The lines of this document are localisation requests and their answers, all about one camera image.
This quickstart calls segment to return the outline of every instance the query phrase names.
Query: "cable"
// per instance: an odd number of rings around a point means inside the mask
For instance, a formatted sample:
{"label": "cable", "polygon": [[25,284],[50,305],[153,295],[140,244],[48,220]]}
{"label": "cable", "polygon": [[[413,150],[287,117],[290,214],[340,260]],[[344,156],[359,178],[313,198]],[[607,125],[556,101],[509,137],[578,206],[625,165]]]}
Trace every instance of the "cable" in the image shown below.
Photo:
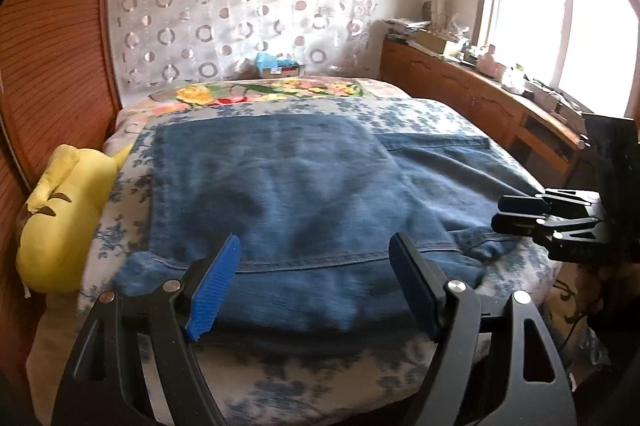
{"label": "cable", "polygon": [[566,346],[566,344],[569,342],[569,339],[571,339],[571,335],[572,333],[574,333],[575,327],[578,326],[578,323],[580,323],[581,319],[583,317],[585,317],[587,314],[582,314],[580,317],[578,317],[578,319],[576,319],[574,321],[574,324],[571,327],[571,330],[569,330],[569,333],[567,334],[567,337],[564,339],[564,343],[562,343],[562,346],[560,347],[560,350],[558,350],[558,353],[562,352],[562,349]]}

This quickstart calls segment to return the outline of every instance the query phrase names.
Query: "silver screw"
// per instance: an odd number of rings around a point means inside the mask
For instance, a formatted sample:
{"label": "silver screw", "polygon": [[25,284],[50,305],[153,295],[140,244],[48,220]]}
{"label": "silver screw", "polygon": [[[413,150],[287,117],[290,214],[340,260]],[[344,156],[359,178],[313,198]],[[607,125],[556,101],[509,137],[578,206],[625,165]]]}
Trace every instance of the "silver screw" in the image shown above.
{"label": "silver screw", "polygon": [[98,301],[100,303],[111,303],[115,297],[116,295],[113,291],[105,291],[98,296]]}
{"label": "silver screw", "polygon": [[516,291],[513,293],[513,299],[522,305],[526,305],[531,301],[531,296],[524,291]]}
{"label": "silver screw", "polygon": [[449,287],[449,290],[453,292],[464,292],[466,289],[465,282],[460,280],[451,280],[447,283],[447,287]]}
{"label": "silver screw", "polygon": [[164,282],[164,284],[162,285],[162,290],[164,290],[164,292],[176,292],[179,289],[180,282],[177,280],[169,280]]}

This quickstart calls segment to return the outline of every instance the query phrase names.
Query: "bed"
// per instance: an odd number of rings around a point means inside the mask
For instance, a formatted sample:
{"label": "bed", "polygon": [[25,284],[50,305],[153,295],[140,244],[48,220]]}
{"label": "bed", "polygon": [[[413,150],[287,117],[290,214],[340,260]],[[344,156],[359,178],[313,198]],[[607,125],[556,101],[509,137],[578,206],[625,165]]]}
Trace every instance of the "bed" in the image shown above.
{"label": "bed", "polygon": [[[78,300],[52,300],[28,363],[36,412],[45,424],[82,315],[97,295],[111,286],[111,279],[127,256],[145,247],[150,149],[156,129],[175,123],[278,113],[346,115],[378,134],[422,132],[484,137],[449,107],[432,100],[411,99],[394,86],[375,80],[235,82],[217,84],[208,92],[202,85],[193,85],[187,90],[160,92],[123,110],[116,133],[105,143],[105,151],[113,153],[133,141],[135,144],[102,213]],[[490,145],[519,181],[540,189],[510,155],[495,143]],[[549,260],[545,250],[522,239],[513,252],[488,265],[478,290],[507,295],[522,289],[541,302],[558,270],[559,264]],[[79,314],[75,312],[76,303]],[[486,340],[480,342],[478,357],[485,354],[487,346]],[[156,417],[172,424],[150,345],[142,337],[140,348]],[[210,390],[230,425],[293,425],[334,424],[410,396],[420,385],[433,352],[433,343],[415,334],[400,348],[375,348],[338,358],[254,356],[216,346],[199,348],[197,355]],[[34,367],[42,370],[44,364],[49,365],[49,375],[36,375]]]}

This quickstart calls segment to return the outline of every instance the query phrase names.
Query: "stuffed animal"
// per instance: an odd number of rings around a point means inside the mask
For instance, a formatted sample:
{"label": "stuffed animal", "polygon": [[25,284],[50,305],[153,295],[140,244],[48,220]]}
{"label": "stuffed animal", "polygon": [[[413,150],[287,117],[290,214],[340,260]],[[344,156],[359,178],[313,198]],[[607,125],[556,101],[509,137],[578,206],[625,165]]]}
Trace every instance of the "stuffed animal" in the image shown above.
{"label": "stuffed animal", "polygon": [[63,144],[51,155],[27,199],[16,266],[36,292],[80,288],[86,256],[118,170],[131,146],[114,157]]}

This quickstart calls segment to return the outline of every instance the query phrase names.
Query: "floral blanket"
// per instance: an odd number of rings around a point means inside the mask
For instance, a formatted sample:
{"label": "floral blanket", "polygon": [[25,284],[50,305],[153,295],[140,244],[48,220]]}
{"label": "floral blanket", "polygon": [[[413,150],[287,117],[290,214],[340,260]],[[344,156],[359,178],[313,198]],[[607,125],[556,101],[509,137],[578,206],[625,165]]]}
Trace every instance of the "floral blanket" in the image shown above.
{"label": "floral blanket", "polygon": [[[147,245],[153,162],[151,149],[155,128],[159,125],[217,117],[322,113],[353,117],[377,134],[484,136],[444,104],[410,99],[402,94],[398,97],[404,98],[379,98],[370,93],[369,83],[361,80],[357,83],[362,88],[362,96],[357,94],[360,90],[356,86],[345,86],[345,95],[331,95],[314,92],[311,88],[315,86],[303,88],[301,83],[297,83],[289,87],[278,83],[276,88],[282,88],[282,92],[275,94],[287,98],[239,104],[220,102],[217,106],[191,103],[203,107],[165,113],[150,120],[143,129],[140,128],[140,136],[118,174],[88,255],[78,301],[80,310],[86,313],[97,295],[110,287],[112,277],[125,263],[129,253],[143,250]],[[296,93],[299,91],[284,91],[296,88],[304,90],[300,92],[301,96]],[[188,95],[187,98],[191,101],[209,100],[204,90],[198,89],[196,92],[201,94]],[[247,92],[243,90],[242,96],[249,97],[247,94],[250,92],[249,89]],[[322,98],[314,98],[315,95],[307,92],[322,95]],[[513,169],[514,175],[542,189],[513,157],[497,145],[492,143],[492,146],[504,157],[505,164]],[[488,266],[478,290],[484,294],[504,296],[522,289],[528,291],[536,303],[540,303],[554,282],[559,266],[549,260],[544,249],[523,239],[513,253]],[[488,340],[482,338],[477,355],[483,356],[487,348]],[[170,425],[173,422],[162,399],[155,364],[150,361],[150,349],[148,343],[141,345],[141,351],[146,352],[145,379],[156,418]],[[404,348],[392,351],[366,350],[350,358],[260,358],[217,347],[200,348],[197,356],[211,393],[230,426],[300,426],[334,424],[345,417],[379,408],[415,393],[424,379],[433,352],[433,343],[417,335]]]}
{"label": "floral blanket", "polygon": [[150,120],[165,113],[241,102],[365,96],[409,98],[404,91],[386,82],[343,77],[222,81],[166,88],[121,110],[116,131],[102,150],[107,155],[116,154],[133,143]]}

